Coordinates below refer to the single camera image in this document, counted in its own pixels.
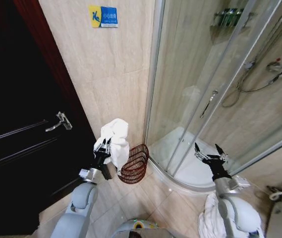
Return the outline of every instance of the blue sign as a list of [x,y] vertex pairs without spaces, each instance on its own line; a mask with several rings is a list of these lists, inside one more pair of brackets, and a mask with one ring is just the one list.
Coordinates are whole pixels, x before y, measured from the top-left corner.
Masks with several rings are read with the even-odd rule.
[[115,7],[101,7],[101,27],[117,27]]
[[115,7],[89,6],[92,27],[117,27]]

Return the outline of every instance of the wall tile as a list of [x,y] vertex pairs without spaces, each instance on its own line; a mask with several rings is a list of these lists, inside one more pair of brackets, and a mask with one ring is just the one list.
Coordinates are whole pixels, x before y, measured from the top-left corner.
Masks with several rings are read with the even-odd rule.
[[[96,137],[115,118],[129,123],[130,146],[142,142],[154,1],[40,0]],[[91,27],[89,5],[117,7],[118,28]]]

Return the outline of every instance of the red wire basket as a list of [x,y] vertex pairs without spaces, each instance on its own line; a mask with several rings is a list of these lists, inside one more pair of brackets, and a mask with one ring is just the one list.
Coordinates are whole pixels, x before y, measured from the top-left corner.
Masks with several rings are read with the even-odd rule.
[[146,172],[149,150],[145,144],[130,149],[129,159],[118,176],[124,183],[133,184],[142,180]]

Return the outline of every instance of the shower door frame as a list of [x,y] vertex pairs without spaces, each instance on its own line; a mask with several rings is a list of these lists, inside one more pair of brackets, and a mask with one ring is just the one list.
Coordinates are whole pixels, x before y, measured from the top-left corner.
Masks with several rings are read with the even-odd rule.
[[[231,35],[231,38],[228,41],[228,44],[226,46],[226,49],[223,51],[219,62],[217,64],[217,66],[215,67],[213,73],[211,74],[211,77],[209,78],[209,82],[208,85],[206,86],[203,95],[200,98],[199,103],[197,104],[197,106],[193,109],[191,117],[185,127],[185,130],[179,140],[179,142],[177,143],[176,148],[174,149],[173,155],[171,156],[169,163],[166,167],[166,169],[164,170],[153,158],[151,158],[152,162],[158,167],[158,169],[163,173],[165,172],[165,174],[168,176],[168,178],[170,180],[172,180],[173,182],[176,182],[178,185],[181,185],[183,188],[187,188],[189,190],[194,190],[194,191],[207,191],[209,189],[204,189],[204,188],[198,188],[198,187],[193,187],[193,186],[189,186],[187,184],[184,184],[182,182],[177,181],[174,176],[177,172],[177,170],[180,168],[181,164],[183,163],[185,157],[187,156],[189,150],[192,148],[192,145],[194,144],[194,142],[196,141],[196,139],[198,138],[198,136],[201,134],[202,130],[206,127],[206,125],[208,124],[209,120],[211,119],[211,117],[213,116],[215,110],[218,108],[219,104],[221,103],[222,99],[224,98],[225,94],[227,93],[229,87],[232,85],[234,79],[236,78],[236,76],[238,75],[238,73],[240,72],[240,70],[242,69],[244,62],[246,62],[248,56],[250,55],[251,51],[253,50],[254,46],[256,45],[256,43],[258,42],[259,38],[261,37],[263,31],[266,29],[267,24],[271,21],[272,16],[275,14],[277,8],[279,7],[280,3],[282,2],[282,0],[274,0],[271,2],[271,6],[274,6],[273,8],[268,8],[266,10],[266,12],[264,14],[262,14],[261,18],[262,20],[259,21],[260,24],[256,25],[255,28],[255,33],[253,35],[253,38],[251,37],[249,45],[246,47],[246,50],[243,54],[243,56],[240,58],[239,64],[237,69],[234,71],[234,73],[232,74],[232,77],[230,77],[230,80],[226,82],[226,84],[224,85],[224,87],[222,87],[222,89],[219,92],[219,96],[217,98],[217,101],[215,104],[213,104],[213,106],[211,106],[209,113],[207,113],[204,122],[202,123],[202,125],[200,126],[200,128],[198,129],[198,133],[194,136],[191,144],[188,146],[185,154],[182,156],[180,162],[177,165],[176,170],[172,173],[172,175],[170,175],[168,173],[168,167],[171,163],[171,161],[174,159],[174,155],[179,147],[180,141],[183,139],[189,125],[192,122],[192,119],[194,117],[194,115],[197,113],[197,109],[199,107],[199,105],[202,102],[202,99],[204,98],[208,87],[210,86],[210,83],[212,81],[212,79],[215,76],[216,71],[218,70],[220,63],[222,62],[222,59],[224,58],[227,50],[230,48],[230,43],[237,37],[237,35],[239,34],[241,27],[244,25],[244,20],[247,18],[248,12],[251,12],[254,4],[255,4],[256,0],[249,0],[244,11],[243,14],[240,18],[240,21],[238,22],[237,26],[234,29],[234,32]],[[163,26],[163,17],[164,17],[164,7],[165,7],[165,0],[156,0],[155,1],[155,10],[154,10],[154,23],[153,23],[153,36],[152,36],[152,46],[151,46],[151,61],[150,61],[150,70],[149,70],[149,81],[148,81],[148,91],[147,91],[147,102],[146,102],[146,112],[145,112],[145,121],[144,121],[144,133],[143,133],[143,142],[146,143],[147,141],[147,136],[148,136],[148,129],[149,129],[149,123],[150,123],[150,114],[151,114],[151,106],[152,106],[152,100],[153,100],[153,94],[154,94],[154,86],[155,86],[155,77],[156,77],[156,68],[157,68],[157,62],[158,62],[158,56],[159,56],[159,46],[160,46],[160,39],[161,39],[161,31],[162,31],[162,26]],[[271,146],[270,148],[268,148],[267,150],[265,150],[263,153],[259,154],[258,156],[256,156],[255,158],[253,158],[252,160],[250,160],[249,162],[247,162],[246,164],[242,165],[239,169],[233,171],[231,173],[231,175],[235,175],[239,172],[241,172],[242,170],[246,169],[247,167],[251,166],[252,164],[258,162],[259,160],[265,158],[266,156],[270,155],[271,153],[273,153],[274,151],[280,149],[282,147],[282,140],[279,141],[278,143],[274,144],[273,146]]]

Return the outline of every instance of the door lever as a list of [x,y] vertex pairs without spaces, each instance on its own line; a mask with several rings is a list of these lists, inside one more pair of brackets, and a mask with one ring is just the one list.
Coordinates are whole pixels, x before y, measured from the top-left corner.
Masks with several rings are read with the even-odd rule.
[[209,107],[211,101],[214,99],[214,97],[215,97],[217,94],[218,94],[218,91],[217,91],[217,90],[212,91],[212,95],[211,95],[211,97],[210,97],[210,99],[209,99],[207,105],[205,106],[205,109],[202,111],[202,113],[201,113],[201,115],[200,115],[200,118],[203,118],[203,117],[205,116],[206,110],[208,109],[208,107]]
[[66,117],[65,113],[58,112],[56,114],[56,116],[59,119],[59,122],[56,125],[53,125],[52,127],[46,128],[45,129],[46,132],[47,131],[55,130],[60,125],[63,125],[66,128],[66,130],[71,130],[72,129],[72,125],[69,122],[68,118]]

